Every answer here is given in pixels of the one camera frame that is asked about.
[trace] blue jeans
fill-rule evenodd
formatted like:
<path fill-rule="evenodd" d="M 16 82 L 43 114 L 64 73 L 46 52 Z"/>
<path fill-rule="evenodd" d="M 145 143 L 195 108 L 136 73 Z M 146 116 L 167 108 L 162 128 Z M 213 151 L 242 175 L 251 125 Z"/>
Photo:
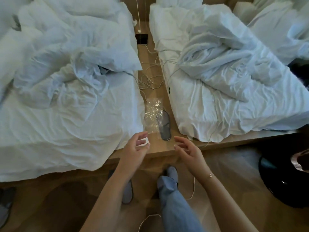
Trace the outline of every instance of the blue jeans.
<path fill-rule="evenodd" d="M 161 176 L 157 185 L 165 232 L 205 232 L 172 178 Z"/>

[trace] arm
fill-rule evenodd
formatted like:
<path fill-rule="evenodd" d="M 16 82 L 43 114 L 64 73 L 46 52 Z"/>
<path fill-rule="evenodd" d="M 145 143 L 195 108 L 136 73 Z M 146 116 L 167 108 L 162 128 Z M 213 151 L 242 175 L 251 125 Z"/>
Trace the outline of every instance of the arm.
<path fill-rule="evenodd" d="M 114 174 L 105 184 L 80 232 L 115 231 L 124 188 L 149 150 L 149 144 L 137 148 L 137 146 L 146 143 L 145 140 L 140 139 L 147 137 L 147 135 L 147 132 L 134 134 L 124 147 L 123 156 Z"/>
<path fill-rule="evenodd" d="M 202 184 L 222 232 L 258 232 L 222 183 L 211 173 L 200 149 L 191 141 L 175 137 L 175 150 L 192 175 Z"/>

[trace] forearm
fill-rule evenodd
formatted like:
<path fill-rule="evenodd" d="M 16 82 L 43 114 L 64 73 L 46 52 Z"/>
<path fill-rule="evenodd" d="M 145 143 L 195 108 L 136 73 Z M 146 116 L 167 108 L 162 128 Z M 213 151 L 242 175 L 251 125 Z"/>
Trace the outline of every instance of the forearm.
<path fill-rule="evenodd" d="M 105 184 L 80 232 L 115 231 L 127 180 L 117 171 Z"/>
<path fill-rule="evenodd" d="M 222 232 L 258 232 L 216 176 L 207 175 L 201 184 Z"/>

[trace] mattress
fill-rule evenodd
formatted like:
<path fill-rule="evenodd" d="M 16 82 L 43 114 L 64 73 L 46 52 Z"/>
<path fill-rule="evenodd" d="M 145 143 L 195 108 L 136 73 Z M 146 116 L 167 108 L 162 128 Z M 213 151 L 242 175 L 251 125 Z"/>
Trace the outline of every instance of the mattress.
<path fill-rule="evenodd" d="M 128 31 L 137 52 L 132 15 L 120 5 L 117 22 Z M 81 127 L 64 120 L 55 107 L 23 105 L 11 91 L 0 106 L 0 182 L 98 169 L 134 133 L 143 131 L 144 101 L 133 76 L 111 73 L 107 80 L 107 92 Z"/>
<path fill-rule="evenodd" d="M 259 107 L 255 108 L 259 101 L 235 104 L 233 99 L 223 99 L 226 104 L 222 108 L 222 103 L 218 103 L 222 98 L 215 89 L 180 70 L 176 62 L 188 42 L 188 35 L 180 26 L 188 21 L 185 16 L 189 11 L 177 6 L 162 8 L 158 4 L 150 7 L 150 31 L 180 133 L 203 142 L 220 142 L 230 134 L 262 129 L 294 130 L 309 123 L 309 92 L 294 75 L 284 80 L 282 91 L 267 92 L 269 96 L 263 100 L 256 97 L 261 100 Z M 223 120 L 229 114 L 233 116 L 226 124 Z"/>

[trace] person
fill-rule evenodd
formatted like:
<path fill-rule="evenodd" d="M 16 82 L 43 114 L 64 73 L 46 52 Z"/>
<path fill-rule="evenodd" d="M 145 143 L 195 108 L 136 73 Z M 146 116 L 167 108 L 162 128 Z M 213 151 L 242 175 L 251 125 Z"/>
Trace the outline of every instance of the person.
<path fill-rule="evenodd" d="M 116 229 L 122 194 L 129 180 L 141 165 L 150 144 L 145 144 L 147 132 L 133 135 L 123 149 L 123 156 L 113 175 L 105 184 L 80 232 L 113 232 Z M 257 232 L 224 186 L 211 173 L 202 152 L 190 140 L 175 137 L 175 151 L 192 175 L 206 190 L 221 232 Z M 157 181 L 163 225 L 166 232 L 204 231 L 195 213 L 177 188 L 177 171 L 167 169 L 167 176 Z"/>

